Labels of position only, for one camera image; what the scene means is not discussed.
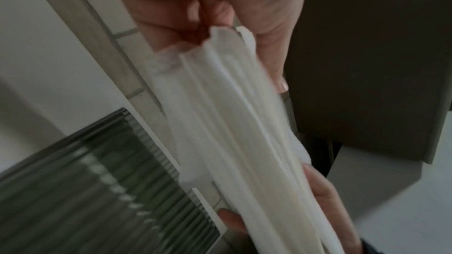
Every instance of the hand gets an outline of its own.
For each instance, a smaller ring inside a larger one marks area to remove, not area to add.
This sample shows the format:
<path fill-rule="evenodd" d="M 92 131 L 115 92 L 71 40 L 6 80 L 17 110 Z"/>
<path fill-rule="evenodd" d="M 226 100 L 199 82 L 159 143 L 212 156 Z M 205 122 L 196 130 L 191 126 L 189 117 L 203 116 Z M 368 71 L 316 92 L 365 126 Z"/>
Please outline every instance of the hand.
<path fill-rule="evenodd" d="M 209 26 L 231 26 L 234 13 L 256 38 L 256 52 L 277 90 L 292 30 L 304 0 L 122 0 L 138 28 L 158 51 L 179 41 L 200 44 Z"/>
<path fill-rule="evenodd" d="M 345 253 L 362 254 L 361 240 L 334 186 L 312 166 L 303 165 L 303 170 L 315 199 L 338 235 Z M 240 215 L 227 209 L 220 209 L 218 216 L 229 229 L 247 233 L 245 223 Z"/>

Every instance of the white countertop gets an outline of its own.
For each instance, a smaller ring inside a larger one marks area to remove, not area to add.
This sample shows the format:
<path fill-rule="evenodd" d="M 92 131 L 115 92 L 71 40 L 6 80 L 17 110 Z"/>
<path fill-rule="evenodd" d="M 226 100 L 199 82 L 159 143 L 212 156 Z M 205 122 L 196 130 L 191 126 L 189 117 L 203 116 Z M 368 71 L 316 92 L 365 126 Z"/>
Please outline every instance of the white countertop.
<path fill-rule="evenodd" d="M 385 254 L 452 253 L 452 112 L 432 165 L 343 146 L 328 179 Z"/>

